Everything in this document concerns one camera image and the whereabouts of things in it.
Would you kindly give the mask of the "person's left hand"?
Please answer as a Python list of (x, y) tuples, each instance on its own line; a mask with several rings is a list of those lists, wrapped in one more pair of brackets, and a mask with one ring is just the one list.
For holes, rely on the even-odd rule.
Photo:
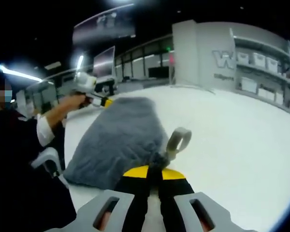
[(85, 103), (86, 96), (85, 95), (70, 95), (66, 96), (60, 105), (62, 106), (65, 113), (69, 113), (71, 111), (75, 111), (79, 109), (80, 105)]

